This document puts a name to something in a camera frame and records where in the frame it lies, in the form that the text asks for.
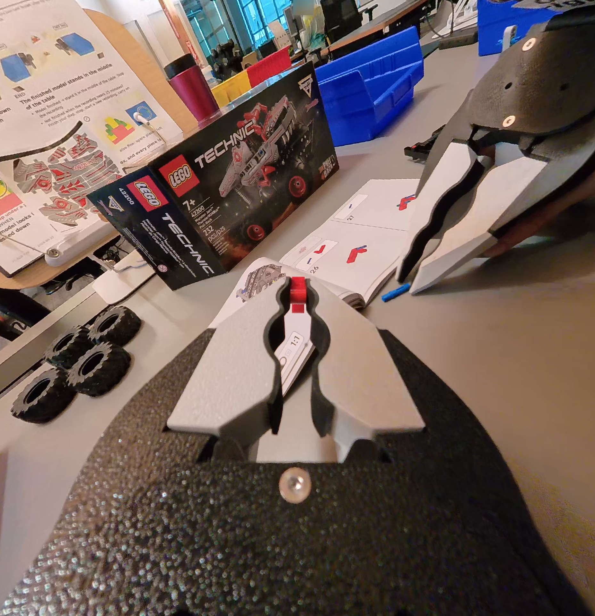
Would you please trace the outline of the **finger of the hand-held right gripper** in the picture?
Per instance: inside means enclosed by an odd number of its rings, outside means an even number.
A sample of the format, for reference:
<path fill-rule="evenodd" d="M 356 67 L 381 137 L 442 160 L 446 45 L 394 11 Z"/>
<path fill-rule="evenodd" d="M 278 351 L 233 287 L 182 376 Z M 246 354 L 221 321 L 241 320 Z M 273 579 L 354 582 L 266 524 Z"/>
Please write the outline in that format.
<path fill-rule="evenodd" d="M 485 172 L 468 145 L 452 142 L 447 146 L 411 202 L 407 239 L 396 271 L 398 282 L 404 282 L 416 266 L 432 255 L 446 231 L 466 215 Z"/>
<path fill-rule="evenodd" d="M 409 292 L 416 295 L 480 256 L 496 243 L 494 225 L 547 166 L 526 157 L 513 143 L 497 143 L 494 166 L 479 183 L 468 213 L 447 230 L 432 254 L 420 264 Z"/>

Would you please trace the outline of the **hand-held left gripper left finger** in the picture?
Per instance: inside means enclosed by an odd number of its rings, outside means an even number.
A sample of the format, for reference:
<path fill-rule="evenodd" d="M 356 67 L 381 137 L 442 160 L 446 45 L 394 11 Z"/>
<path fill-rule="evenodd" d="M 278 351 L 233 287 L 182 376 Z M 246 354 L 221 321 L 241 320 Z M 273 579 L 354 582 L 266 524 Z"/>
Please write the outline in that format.
<path fill-rule="evenodd" d="M 215 329 L 167 420 L 175 432 L 232 439 L 248 451 L 283 413 L 275 349 L 285 338 L 291 278 L 253 297 Z"/>

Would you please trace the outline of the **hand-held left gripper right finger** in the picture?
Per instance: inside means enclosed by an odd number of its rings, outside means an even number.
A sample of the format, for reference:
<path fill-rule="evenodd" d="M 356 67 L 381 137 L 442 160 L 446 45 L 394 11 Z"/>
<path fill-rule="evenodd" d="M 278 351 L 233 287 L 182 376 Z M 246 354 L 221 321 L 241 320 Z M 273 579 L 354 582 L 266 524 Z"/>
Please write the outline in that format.
<path fill-rule="evenodd" d="M 343 463 L 356 441 L 417 432 L 425 422 L 377 327 L 323 283 L 306 280 L 312 366 L 311 417 Z"/>

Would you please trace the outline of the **grey desk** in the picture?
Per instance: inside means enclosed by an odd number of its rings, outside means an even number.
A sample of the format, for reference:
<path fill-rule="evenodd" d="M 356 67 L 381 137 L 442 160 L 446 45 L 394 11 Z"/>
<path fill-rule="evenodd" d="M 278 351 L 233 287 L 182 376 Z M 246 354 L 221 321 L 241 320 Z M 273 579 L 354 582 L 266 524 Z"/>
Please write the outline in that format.
<path fill-rule="evenodd" d="M 0 399 L 0 613 L 37 615 L 538 615 L 576 612 L 540 585 L 456 489 L 502 498 L 504 458 L 534 525 L 595 614 L 595 198 L 500 258 L 474 260 L 364 316 L 399 340 L 420 409 L 444 411 L 440 458 L 387 437 L 391 463 L 340 465 L 310 420 L 310 376 L 293 385 L 263 463 L 206 460 L 163 425 L 209 341 L 206 327 L 259 257 L 280 259 L 370 179 L 418 177 L 403 156 L 450 118 L 495 57 L 437 50 L 407 114 L 338 150 L 340 171 L 231 273 L 173 292 L 152 278 L 125 301 L 143 320 L 132 367 L 53 422 Z M 464 404 L 501 455 L 458 434 Z M 449 470 L 442 464 L 449 461 Z"/>

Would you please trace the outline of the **black toy chassis part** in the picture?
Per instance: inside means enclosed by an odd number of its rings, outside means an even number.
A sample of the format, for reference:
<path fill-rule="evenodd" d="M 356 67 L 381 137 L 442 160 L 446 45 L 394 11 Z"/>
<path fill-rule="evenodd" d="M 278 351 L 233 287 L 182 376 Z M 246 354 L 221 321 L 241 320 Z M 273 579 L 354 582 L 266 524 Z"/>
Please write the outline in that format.
<path fill-rule="evenodd" d="M 445 127 L 446 125 L 444 124 L 443 126 L 436 129 L 425 141 L 417 142 L 414 145 L 405 147 L 403 150 L 405 156 L 416 163 L 425 164 L 427 158 L 431 153 L 434 143 L 436 142 L 436 140 L 440 136 L 440 133 L 444 130 Z"/>

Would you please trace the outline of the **blue storage bin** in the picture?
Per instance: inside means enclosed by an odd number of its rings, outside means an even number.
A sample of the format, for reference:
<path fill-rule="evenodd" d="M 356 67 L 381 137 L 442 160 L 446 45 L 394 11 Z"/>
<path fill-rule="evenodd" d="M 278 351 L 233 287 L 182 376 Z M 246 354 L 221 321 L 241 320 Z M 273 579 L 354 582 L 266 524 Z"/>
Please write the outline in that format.
<path fill-rule="evenodd" d="M 352 71 L 318 82 L 335 147 L 368 142 L 405 111 L 413 99 L 414 69 L 365 78 Z"/>
<path fill-rule="evenodd" d="M 359 94 L 374 104 L 392 95 L 394 100 L 412 92 L 424 76 L 423 53 L 415 27 L 374 42 L 317 69 L 324 98 Z"/>
<path fill-rule="evenodd" d="M 526 36 L 530 28 L 563 12 L 556 1 L 478 1 L 478 54 L 490 56 L 503 50 L 506 28 L 516 26 L 511 44 Z"/>

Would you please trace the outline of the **white instruction booklet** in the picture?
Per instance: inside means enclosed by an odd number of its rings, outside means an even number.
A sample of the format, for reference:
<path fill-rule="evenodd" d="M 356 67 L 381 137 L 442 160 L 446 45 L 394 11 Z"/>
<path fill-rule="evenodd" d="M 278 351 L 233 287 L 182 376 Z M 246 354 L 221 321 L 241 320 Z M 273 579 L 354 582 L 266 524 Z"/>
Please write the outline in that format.
<path fill-rule="evenodd" d="M 316 278 L 354 309 L 366 307 L 397 267 L 417 183 L 416 179 L 368 181 L 280 261 L 255 260 L 209 327 L 216 328 L 286 277 Z"/>

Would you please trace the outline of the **black toy tire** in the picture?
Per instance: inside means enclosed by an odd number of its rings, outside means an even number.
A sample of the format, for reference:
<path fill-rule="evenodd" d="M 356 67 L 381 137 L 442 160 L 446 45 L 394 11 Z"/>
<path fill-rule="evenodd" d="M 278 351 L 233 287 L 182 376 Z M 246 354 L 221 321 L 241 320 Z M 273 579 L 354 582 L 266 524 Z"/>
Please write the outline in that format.
<path fill-rule="evenodd" d="M 72 327 L 58 336 L 43 355 L 44 361 L 62 370 L 70 370 L 94 343 L 86 326 Z"/>
<path fill-rule="evenodd" d="M 68 371 L 69 386 L 80 394 L 99 397 L 123 379 L 131 365 L 131 355 L 118 344 L 96 344 Z"/>
<path fill-rule="evenodd" d="M 46 424 L 59 416 L 76 395 L 67 372 L 54 367 L 29 383 L 14 401 L 11 415 L 27 423 Z"/>
<path fill-rule="evenodd" d="M 112 343 L 124 347 L 139 332 L 143 322 L 130 308 L 120 305 L 100 314 L 88 330 L 93 344 Z"/>

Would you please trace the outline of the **white stand base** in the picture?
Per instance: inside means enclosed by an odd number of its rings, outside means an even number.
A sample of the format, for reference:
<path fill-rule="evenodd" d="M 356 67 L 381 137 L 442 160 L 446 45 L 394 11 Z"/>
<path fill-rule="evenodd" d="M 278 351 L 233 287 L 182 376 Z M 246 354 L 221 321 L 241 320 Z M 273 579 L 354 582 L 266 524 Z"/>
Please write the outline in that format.
<path fill-rule="evenodd" d="M 109 305 L 118 304 L 155 275 L 138 250 L 132 250 L 114 266 L 104 266 L 105 273 L 93 281 L 92 289 Z"/>

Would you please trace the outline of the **background office table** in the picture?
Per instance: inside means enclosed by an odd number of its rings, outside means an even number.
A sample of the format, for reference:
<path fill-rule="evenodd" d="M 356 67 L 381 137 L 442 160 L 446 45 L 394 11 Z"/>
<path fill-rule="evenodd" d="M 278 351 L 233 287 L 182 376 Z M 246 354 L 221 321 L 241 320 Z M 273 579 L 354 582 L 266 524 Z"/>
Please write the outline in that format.
<path fill-rule="evenodd" d="M 318 58 L 327 60 L 338 59 L 364 47 L 384 40 L 392 35 L 415 27 L 421 37 L 421 24 L 425 23 L 432 11 L 437 9 L 440 1 L 399 1 L 393 8 L 369 20 L 364 25 L 353 27 L 356 16 L 348 22 L 340 22 L 341 1 L 324 1 L 325 17 L 332 17 L 332 29 L 341 29 L 340 33 L 331 38 L 324 35 L 324 45 L 317 50 L 311 50 Z"/>

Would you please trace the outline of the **black toy set box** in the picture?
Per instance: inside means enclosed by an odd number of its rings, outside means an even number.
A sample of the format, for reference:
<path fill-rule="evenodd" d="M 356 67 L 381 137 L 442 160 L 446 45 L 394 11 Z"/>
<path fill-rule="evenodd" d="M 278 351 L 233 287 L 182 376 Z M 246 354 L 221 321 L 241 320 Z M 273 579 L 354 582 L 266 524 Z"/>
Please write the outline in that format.
<path fill-rule="evenodd" d="M 175 291 L 227 273 L 338 169 L 308 62 L 88 198 Z"/>

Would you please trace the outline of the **red storage bin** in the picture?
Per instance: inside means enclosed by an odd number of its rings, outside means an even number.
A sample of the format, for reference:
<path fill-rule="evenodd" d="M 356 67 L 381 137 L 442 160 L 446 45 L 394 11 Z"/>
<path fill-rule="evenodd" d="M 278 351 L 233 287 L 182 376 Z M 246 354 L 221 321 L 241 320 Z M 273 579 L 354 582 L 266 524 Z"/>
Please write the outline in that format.
<path fill-rule="evenodd" d="M 255 88 L 263 81 L 272 78 L 292 68 L 290 47 L 286 46 L 271 55 L 259 60 L 254 65 L 247 67 L 246 72 L 250 87 Z"/>

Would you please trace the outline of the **grey red sticker sheet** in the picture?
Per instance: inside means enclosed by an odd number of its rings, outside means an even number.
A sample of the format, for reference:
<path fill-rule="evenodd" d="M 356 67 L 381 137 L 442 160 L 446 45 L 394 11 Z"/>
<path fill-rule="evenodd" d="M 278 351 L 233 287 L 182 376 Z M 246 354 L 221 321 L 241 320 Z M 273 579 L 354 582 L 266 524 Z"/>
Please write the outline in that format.
<path fill-rule="evenodd" d="M 54 143 L 1 156 L 0 172 L 24 204 L 62 230 L 98 222 L 99 210 L 88 195 L 124 175 L 81 121 Z"/>

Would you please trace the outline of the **maroon tumbler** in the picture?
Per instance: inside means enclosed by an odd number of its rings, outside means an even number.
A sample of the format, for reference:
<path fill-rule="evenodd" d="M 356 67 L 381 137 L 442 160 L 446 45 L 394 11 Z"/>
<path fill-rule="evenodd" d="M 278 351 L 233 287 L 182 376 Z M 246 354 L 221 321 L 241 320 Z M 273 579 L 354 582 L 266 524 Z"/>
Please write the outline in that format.
<path fill-rule="evenodd" d="M 219 106 L 201 68 L 187 53 L 164 67 L 169 84 L 198 122 L 213 116 Z"/>

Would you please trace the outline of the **wooden display board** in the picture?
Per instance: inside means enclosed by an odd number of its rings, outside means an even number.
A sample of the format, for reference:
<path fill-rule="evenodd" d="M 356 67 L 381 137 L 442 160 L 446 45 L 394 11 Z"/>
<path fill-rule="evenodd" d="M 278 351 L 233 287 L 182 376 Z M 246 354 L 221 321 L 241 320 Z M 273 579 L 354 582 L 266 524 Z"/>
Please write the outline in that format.
<path fill-rule="evenodd" d="M 163 75 L 163 70 L 126 28 L 102 12 L 85 9 L 85 13 L 164 111 L 176 122 L 180 130 L 186 135 L 196 132 L 197 121 L 171 88 Z M 102 235 L 98 237 L 97 241 L 86 248 L 82 248 L 81 243 L 78 243 L 75 247 L 77 253 L 60 266 L 47 265 L 45 260 L 41 259 L 11 278 L 0 272 L 0 288 L 20 291 L 24 288 L 39 287 L 68 269 L 77 266 L 84 258 L 91 258 L 95 251 L 100 250 L 109 242 L 122 238 L 116 229 L 107 222 L 102 223 L 101 232 Z"/>

